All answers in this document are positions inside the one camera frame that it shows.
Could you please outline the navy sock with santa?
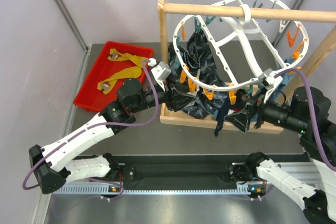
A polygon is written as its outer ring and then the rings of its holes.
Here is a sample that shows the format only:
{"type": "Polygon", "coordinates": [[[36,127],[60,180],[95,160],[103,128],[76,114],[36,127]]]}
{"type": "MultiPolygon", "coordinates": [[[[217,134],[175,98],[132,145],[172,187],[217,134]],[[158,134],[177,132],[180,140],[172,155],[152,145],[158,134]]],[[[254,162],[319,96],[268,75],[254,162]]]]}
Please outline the navy sock with santa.
{"type": "Polygon", "coordinates": [[[246,105],[246,102],[252,97],[251,93],[246,92],[244,89],[238,89],[236,94],[236,103],[230,106],[228,114],[239,112],[246,105]]]}

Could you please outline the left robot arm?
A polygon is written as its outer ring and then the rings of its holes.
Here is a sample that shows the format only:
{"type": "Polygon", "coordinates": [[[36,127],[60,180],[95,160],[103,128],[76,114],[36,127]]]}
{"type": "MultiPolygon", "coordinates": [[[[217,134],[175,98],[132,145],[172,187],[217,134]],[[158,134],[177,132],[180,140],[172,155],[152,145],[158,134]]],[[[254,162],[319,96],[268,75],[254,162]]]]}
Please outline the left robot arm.
{"type": "Polygon", "coordinates": [[[126,79],[117,90],[116,100],[90,121],[54,143],[35,145],[29,149],[31,173],[38,187],[43,194],[50,194],[75,180],[116,179],[119,165],[111,154],[86,158],[79,155],[128,127],[142,126],[142,123],[136,122],[134,115],[137,112],[158,109],[160,104],[176,112],[194,100],[195,96],[180,84],[168,81],[163,87],[155,84],[144,90],[138,79],[126,79]]]}

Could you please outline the white round clip hanger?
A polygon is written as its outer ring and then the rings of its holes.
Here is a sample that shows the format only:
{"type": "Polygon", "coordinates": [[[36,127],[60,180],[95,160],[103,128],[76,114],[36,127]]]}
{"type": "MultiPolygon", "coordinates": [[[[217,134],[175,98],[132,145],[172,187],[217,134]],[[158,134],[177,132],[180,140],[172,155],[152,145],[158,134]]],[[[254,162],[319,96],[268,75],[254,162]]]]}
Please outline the white round clip hanger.
{"type": "MultiPolygon", "coordinates": [[[[220,14],[215,14],[215,13],[210,13],[210,12],[205,12],[205,13],[197,13],[194,11],[188,11],[186,16],[180,21],[180,23],[176,26],[175,31],[174,31],[174,38],[173,38],[173,47],[174,47],[174,51],[177,55],[178,61],[180,62],[180,65],[182,67],[182,75],[187,77],[188,80],[193,84],[193,86],[195,87],[201,87],[206,91],[218,91],[218,92],[229,92],[229,91],[233,91],[233,90],[238,90],[240,88],[243,88],[247,85],[250,84],[255,84],[260,82],[258,80],[258,76],[260,76],[263,71],[261,70],[254,52],[252,50],[252,47],[250,45],[250,41],[248,40],[247,36],[249,34],[253,35],[253,34],[258,34],[261,35],[261,38],[263,40],[263,42],[265,43],[265,45],[267,46],[267,48],[270,50],[272,56],[275,58],[275,60],[278,62],[279,65],[279,69],[278,70],[274,70],[277,74],[280,74],[281,71],[284,70],[292,70],[293,68],[297,67],[298,64],[302,61],[302,59],[306,56],[306,53],[308,51],[309,48],[309,37],[308,37],[308,33],[304,27],[304,25],[302,24],[302,22],[300,21],[295,21],[295,24],[297,26],[297,33],[301,33],[303,40],[302,42],[299,44],[299,47],[297,48],[297,50],[293,53],[292,58],[294,59],[294,62],[290,65],[286,65],[284,60],[281,58],[281,56],[279,55],[277,49],[275,49],[275,47],[271,44],[271,42],[269,41],[268,37],[266,36],[266,34],[262,31],[262,29],[260,28],[259,24],[257,23],[258,17],[256,15],[254,15],[252,13],[252,10],[255,8],[257,10],[261,10],[262,7],[254,4],[253,6],[249,6],[248,4],[246,4],[244,2],[245,0],[224,0],[221,2],[217,2],[215,4],[212,4],[212,7],[229,7],[230,4],[232,2],[237,2],[239,4],[239,9],[242,10],[243,15],[242,17],[235,17],[234,15],[229,15],[229,14],[224,14],[224,15],[220,15],[220,14]],[[229,34],[228,36],[226,36],[225,38],[219,40],[219,41],[215,41],[213,38],[213,35],[211,34],[209,28],[208,28],[208,21],[203,19],[203,16],[212,16],[212,17],[219,17],[221,20],[225,21],[226,23],[228,23],[231,28],[233,29],[233,32],[231,34],[229,34]],[[220,86],[216,86],[216,85],[209,85],[209,84],[205,84],[203,82],[201,82],[199,80],[199,78],[193,76],[189,70],[187,65],[184,63],[180,51],[178,50],[178,33],[179,31],[183,30],[183,25],[185,24],[185,22],[191,18],[195,19],[194,25],[195,25],[195,29],[197,31],[202,30],[204,32],[204,34],[206,35],[208,41],[211,43],[212,47],[215,49],[215,52],[221,62],[221,64],[223,65],[223,68],[225,70],[225,72],[228,74],[231,83],[226,86],[226,87],[220,87],[220,86]],[[246,81],[246,82],[242,82],[239,83],[236,80],[236,77],[234,76],[230,66],[228,65],[224,55],[222,54],[220,47],[227,44],[228,42],[232,41],[234,38],[237,38],[243,53],[245,55],[245,59],[252,71],[252,73],[254,74],[254,77],[252,77],[250,80],[246,81]]],[[[275,10],[275,12],[277,14],[279,14],[282,10],[289,10],[289,7],[283,3],[280,0],[266,0],[269,1],[273,4],[273,6],[278,6],[278,8],[275,10]]]]}

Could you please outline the navy sock green stripe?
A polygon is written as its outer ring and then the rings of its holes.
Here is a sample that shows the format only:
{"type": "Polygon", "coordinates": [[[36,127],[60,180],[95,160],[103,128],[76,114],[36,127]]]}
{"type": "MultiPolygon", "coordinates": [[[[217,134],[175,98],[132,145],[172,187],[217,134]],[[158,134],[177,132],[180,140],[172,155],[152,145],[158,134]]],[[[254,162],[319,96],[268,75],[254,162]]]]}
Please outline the navy sock green stripe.
{"type": "Polygon", "coordinates": [[[222,107],[218,110],[216,117],[217,125],[214,130],[215,137],[218,137],[219,132],[223,129],[224,117],[228,114],[230,107],[230,100],[226,99],[222,107]]]}

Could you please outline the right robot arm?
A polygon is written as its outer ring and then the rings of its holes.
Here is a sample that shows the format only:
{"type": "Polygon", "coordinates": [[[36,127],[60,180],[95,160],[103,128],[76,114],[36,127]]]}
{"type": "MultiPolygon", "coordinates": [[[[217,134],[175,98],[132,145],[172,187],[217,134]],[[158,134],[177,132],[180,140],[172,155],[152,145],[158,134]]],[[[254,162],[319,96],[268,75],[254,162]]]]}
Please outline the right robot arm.
{"type": "Polygon", "coordinates": [[[331,101],[317,88],[295,90],[290,105],[266,102],[262,92],[251,97],[245,107],[224,117],[242,132],[249,130],[256,115],[255,129],[265,122],[300,135],[299,143],[318,169],[323,189],[317,189],[296,179],[275,164],[267,155],[250,154],[240,165],[240,180],[265,180],[287,195],[303,211],[310,223],[335,223],[335,123],[328,119],[331,101]]]}

